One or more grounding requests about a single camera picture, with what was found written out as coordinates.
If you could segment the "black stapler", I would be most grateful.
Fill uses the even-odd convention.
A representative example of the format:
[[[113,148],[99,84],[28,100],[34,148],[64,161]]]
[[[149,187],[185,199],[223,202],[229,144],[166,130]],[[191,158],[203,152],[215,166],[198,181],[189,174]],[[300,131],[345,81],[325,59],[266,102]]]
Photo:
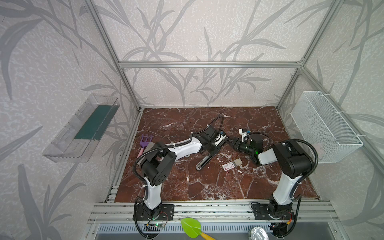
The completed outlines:
[[[209,161],[218,154],[219,151],[220,149],[209,151],[209,153],[196,165],[196,170],[202,170],[207,163],[209,163]]]

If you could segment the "silver foil roll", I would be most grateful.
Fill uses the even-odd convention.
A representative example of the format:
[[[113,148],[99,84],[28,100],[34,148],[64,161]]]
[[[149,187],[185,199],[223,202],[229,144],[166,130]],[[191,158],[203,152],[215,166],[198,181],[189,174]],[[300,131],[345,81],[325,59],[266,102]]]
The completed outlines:
[[[249,240],[269,240],[268,233],[261,227],[254,227],[248,232]]]

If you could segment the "clear plastic wall bin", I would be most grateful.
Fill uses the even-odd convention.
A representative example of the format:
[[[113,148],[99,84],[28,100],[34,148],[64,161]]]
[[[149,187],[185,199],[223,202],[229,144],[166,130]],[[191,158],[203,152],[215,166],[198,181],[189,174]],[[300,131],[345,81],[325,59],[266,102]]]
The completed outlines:
[[[90,94],[43,156],[55,163],[87,163],[119,107],[117,97]]]

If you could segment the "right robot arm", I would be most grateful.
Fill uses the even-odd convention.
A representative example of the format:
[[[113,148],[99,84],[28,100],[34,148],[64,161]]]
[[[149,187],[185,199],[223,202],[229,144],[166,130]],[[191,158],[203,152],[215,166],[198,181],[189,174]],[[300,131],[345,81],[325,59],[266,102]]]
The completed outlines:
[[[294,194],[299,186],[314,172],[319,156],[316,149],[308,142],[300,139],[289,139],[268,146],[264,149],[263,141],[270,138],[263,133],[242,133],[240,138],[227,140],[236,152],[246,154],[259,165],[278,163],[282,171],[278,186],[269,199],[268,204],[251,203],[256,220],[293,219],[292,204],[298,198]]]

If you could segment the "aluminium front rail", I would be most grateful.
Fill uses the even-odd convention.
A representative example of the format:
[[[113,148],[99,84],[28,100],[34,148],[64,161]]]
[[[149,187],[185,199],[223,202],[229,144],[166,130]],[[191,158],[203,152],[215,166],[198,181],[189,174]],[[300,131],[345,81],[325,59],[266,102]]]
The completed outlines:
[[[252,202],[267,204],[268,200],[223,200],[223,201],[178,201],[169,202],[174,205],[172,211],[161,213],[157,220],[164,223],[179,223],[183,218],[194,218],[201,223],[208,222],[282,222],[293,220],[297,203],[292,205],[292,213],[286,213],[282,219],[272,219],[267,214],[255,218]],[[133,223],[133,203],[95,204],[89,224],[122,224]],[[320,202],[316,199],[303,199],[298,214],[298,222],[339,222],[340,219],[331,202]]]

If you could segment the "grey pad under tool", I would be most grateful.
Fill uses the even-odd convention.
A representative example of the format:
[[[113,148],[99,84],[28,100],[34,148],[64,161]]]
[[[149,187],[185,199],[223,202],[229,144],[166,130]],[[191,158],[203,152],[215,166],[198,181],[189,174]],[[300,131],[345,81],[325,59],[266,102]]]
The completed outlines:
[[[142,154],[141,154],[141,156],[144,155],[144,157],[143,157],[142,159],[145,159],[145,158],[147,158],[147,157],[150,155],[150,154],[147,154],[147,155],[146,155],[146,153],[149,152],[152,148],[154,148],[155,145],[156,145],[156,143],[153,143],[153,142],[150,142],[150,143],[147,145],[147,147],[143,150],[143,152],[142,152]]]

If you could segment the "red white staple box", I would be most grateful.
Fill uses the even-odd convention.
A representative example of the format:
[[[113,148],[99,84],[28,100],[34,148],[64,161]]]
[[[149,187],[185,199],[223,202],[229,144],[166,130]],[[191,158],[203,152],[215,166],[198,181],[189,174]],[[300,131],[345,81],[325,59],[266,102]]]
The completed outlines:
[[[234,161],[231,161],[227,164],[222,165],[222,168],[225,172],[227,172],[231,169],[235,169],[236,167],[241,166],[242,164],[243,164],[243,162],[241,159],[236,159]]]

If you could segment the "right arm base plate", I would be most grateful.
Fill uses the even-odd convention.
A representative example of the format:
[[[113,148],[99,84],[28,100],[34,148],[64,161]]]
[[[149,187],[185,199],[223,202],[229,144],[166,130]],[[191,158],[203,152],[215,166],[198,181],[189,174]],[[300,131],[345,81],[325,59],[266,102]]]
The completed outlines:
[[[292,204],[278,205],[275,202],[269,204],[253,202],[251,209],[256,220],[292,220],[295,217]]]

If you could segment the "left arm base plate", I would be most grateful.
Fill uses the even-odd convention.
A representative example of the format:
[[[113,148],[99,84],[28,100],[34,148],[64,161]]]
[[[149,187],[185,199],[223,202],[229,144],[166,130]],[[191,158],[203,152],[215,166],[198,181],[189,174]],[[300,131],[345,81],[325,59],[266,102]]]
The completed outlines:
[[[175,205],[160,204],[154,210],[150,210],[145,204],[138,204],[134,207],[133,219],[136,221],[171,221],[173,220]]]

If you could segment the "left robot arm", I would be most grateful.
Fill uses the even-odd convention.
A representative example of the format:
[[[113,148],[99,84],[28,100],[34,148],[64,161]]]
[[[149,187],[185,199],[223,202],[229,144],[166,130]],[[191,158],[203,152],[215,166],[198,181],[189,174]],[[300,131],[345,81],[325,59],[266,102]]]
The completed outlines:
[[[135,176],[144,183],[145,196],[135,201],[133,219],[135,221],[154,220],[161,212],[173,218],[174,205],[162,206],[162,184],[170,175],[175,162],[192,154],[208,154],[196,165],[200,171],[219,153],[226,143],[227,135],[222,130],[208,126],[204,131],[192,133],[184,141],[175,144],[158,142],[152,149],[137,158],[133,166]]]

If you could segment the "green plastic scoop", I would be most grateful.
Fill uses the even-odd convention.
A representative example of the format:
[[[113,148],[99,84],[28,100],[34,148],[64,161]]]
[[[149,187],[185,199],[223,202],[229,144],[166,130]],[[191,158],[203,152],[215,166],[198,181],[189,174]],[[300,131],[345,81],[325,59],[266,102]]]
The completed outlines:
[[[201,223],[196,219],[183,218],[181,219],[181,225],[186,235],[192,239],[200,236],[205,240],[215,240],[211,236],[202,232]]]

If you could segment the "purple plastic tool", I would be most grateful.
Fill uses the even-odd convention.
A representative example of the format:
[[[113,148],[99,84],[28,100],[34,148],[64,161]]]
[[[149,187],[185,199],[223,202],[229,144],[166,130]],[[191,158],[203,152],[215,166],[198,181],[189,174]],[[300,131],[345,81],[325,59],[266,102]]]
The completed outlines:
[[[139,151],[137,158],[139,158],[143,154],[144,150],[149,145],[149,143],[152,141],[152,139],[153,139],[152,135],[142,135],[141,136],[141,140],[140,140],[141,149]]]

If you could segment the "pink object in basket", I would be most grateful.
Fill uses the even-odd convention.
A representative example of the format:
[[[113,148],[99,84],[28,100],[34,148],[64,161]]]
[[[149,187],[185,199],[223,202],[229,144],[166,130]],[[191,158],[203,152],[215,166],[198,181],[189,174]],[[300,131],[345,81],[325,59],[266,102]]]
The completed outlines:
[[[317,144],[314,144],[313,146],[316,149],[316,151],[319,155],[319,158],[322,158],[323,155],[325,154],[324,149],[323,149],[323,145],[321,143],[317,143]]]

